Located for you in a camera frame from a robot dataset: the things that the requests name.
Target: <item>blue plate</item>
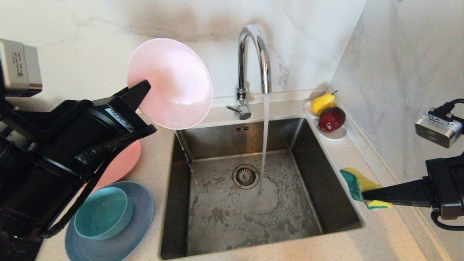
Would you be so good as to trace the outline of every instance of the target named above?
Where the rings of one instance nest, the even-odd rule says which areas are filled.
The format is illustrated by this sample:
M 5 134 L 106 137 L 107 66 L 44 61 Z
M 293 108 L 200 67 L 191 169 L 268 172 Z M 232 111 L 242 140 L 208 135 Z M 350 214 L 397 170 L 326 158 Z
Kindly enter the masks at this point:
M 128 257 L 145 238 L 153 220 L 154 205 L 150 193 L 135 182 L 117 182 L 108 187 L 122 189 L 134 202 L 134 214 L 127 227 L 107 240 L 79 236 L 74 217 L 68 225 L 64 244 L 71 261 L 120 261 Z

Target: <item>faucet handle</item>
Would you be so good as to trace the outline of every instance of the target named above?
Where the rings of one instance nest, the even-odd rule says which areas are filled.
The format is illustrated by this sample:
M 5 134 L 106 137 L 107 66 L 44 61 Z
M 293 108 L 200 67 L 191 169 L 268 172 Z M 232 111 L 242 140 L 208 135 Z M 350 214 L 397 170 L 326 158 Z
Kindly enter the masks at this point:
M 239 105 L 237 108 L 226 105 L 226 108 L 234 111 L 240 120 L 246 120 L 251 117 L 251 111 L 247 105 Z

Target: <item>pink plate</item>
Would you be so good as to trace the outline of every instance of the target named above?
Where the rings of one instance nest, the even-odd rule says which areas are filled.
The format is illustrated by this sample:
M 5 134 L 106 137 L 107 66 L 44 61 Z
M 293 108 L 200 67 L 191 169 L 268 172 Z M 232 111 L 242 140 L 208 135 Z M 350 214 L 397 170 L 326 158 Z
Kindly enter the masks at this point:
M 188 46 L 157 38 L 132 54 L 127 73 L 129 88 L 148 80 L 151 89 L 140 110 L 154 123 L 182 130 L 200 123 L 213 102 L 213 81 L 201 58 Z
M 106 168 L 94 189 L 100 189 L 124 178 L 139 161 L 141 152 L 140 140 L 127 146 Z

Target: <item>sponge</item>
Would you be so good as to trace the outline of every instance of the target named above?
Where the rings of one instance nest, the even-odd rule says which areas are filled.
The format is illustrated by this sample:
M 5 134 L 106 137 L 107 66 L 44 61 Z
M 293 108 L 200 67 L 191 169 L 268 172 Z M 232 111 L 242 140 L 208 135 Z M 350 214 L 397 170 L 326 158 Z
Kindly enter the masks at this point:
M 344 168 L 340 171 L 346 180 L 351 197 L 354 200 L 364 202 L 368 209 L 386 209 L 392 206 L 391 203 L 380 200 L 364 200 L 362 193 L 373 189 L 380 189 L 380 184 L 374 183 L 353 168 Z

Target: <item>chrome faucet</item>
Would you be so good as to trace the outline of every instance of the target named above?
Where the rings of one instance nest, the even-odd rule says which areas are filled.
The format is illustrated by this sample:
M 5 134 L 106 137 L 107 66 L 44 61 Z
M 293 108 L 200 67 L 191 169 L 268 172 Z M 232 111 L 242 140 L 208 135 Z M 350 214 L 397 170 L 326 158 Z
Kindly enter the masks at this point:
M 251 111 L 246 100 L 245 73 L 246 73 L 246 50 L 247 42 L 251 38 L 258 52 L 259 70 L 261 72 L 261 92 L 271 92 L 271 63 L 269 53 L 261 31 L 256 25 L 248 24 L 240 33 L 238 38 L 238 87 L 235 89 L 235 107 L 226 106 L 235 112 L 241 120 L 251 117 Z

